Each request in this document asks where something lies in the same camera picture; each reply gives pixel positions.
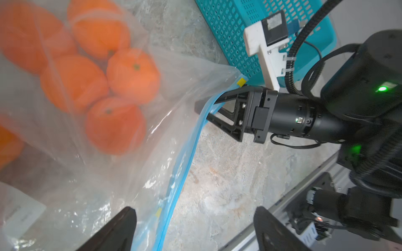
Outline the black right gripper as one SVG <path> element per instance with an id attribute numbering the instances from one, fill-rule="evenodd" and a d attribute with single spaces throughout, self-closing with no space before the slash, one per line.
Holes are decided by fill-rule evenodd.
<path id="1" fill-rule="evenodd" d="M 229 111 L 224 103 L 234 100 L 238 95 L 247 93 L 251 98 L 250 122 L 246 132 L 254 134 L 254 142 L 263 144 L 269 133 L 287 137 L 307 137 L 317 116 L 317 105 L 308 98 L 293 94 L 270 91 L 260 86 L 245 86 L 224 93 L 201 98 L 195 102 L 194 111 L 201 114 L 206 107 L 207 120 L 224 133 L 241 142 L 245 132 L 245 112 Z M 223 115 L 233 124 L 218 118 Z"/>

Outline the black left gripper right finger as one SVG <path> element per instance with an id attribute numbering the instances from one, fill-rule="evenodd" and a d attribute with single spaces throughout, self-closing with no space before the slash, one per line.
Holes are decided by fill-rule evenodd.
<path id="1" fill-rule="evenodd" d="M 256 208 L 253 224 L 260 251 L 310 251 L 266 208 Z"/>

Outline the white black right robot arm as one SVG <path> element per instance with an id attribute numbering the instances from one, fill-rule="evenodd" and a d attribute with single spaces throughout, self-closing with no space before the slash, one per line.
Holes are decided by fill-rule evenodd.
<path id="1" fill-rule="evenodd" d="M 331 187 L 329 173 L 285 204 L 289 221 L 281 223 L 258 207 L 253 225 L 262 251 L 307 251 L 332 230 L 346 230 L 372 241 L 396 244 L 399 221 L 390 213 L 402 197 L 402 32 L 379 31 L 361 44 L 323 55 L 294 84 L 297 54 L 318 25 L 339 4 L 326 1 L 267 1 L 261 18 L 247 2 L 253 24 L 247 26 L 234 1 L 200 4 L 231 61 L 254 63 L 264 86 L 241 85 L 195 111 L 236 141 L 244 134 L 256 143 L 297 137 L 312 140 L 304 149 L 340 144 L 337 164 L 349 170 L 353 187 Z"/>

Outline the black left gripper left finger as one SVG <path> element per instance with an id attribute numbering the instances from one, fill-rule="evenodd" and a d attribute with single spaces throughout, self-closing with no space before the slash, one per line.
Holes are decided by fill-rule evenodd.
<path id="1" fill-rule="evenodd" d="M 137 214 L 123 208 L 77 251 L 130 251 L 137 226 Z"/>

